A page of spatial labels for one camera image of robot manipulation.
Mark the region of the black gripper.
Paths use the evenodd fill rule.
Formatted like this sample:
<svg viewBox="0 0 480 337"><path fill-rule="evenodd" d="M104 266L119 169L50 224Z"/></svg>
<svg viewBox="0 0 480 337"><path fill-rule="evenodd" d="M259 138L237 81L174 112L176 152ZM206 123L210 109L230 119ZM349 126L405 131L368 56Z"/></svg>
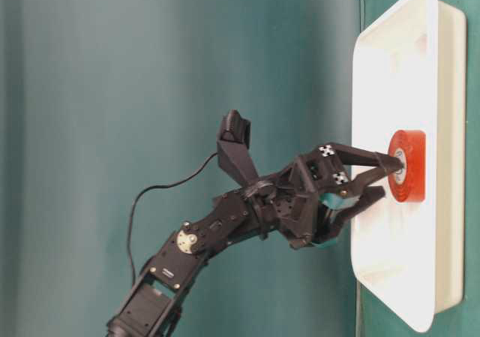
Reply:
<svg viewBox="0 0 480 337"><path fill-rule="evenodd" d="M344 164L375 168L357 175L351 187ZM330 142L258 180L243 197L255 207L263 234L278 230L294 249L322 245L382 199L384 188L371 185L403 165L390 155Z"/></svg>

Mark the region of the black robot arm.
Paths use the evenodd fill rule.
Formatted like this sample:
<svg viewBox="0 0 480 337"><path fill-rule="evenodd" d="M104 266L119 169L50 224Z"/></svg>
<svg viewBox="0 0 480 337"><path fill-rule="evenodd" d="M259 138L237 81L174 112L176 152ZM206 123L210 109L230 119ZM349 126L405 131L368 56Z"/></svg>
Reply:
<svg viewBox="0 0 480 337"><path fill-rule="evenodd" d="M221 140L220 167L238 183L203 219L184 223L145 263L110 336L171 335L202 268L238 242L281 233L293 249L335 239L345 223L384 197L379 181L402 168L390 155L327 143L278 173L259 176L246 143Z"/></svg>

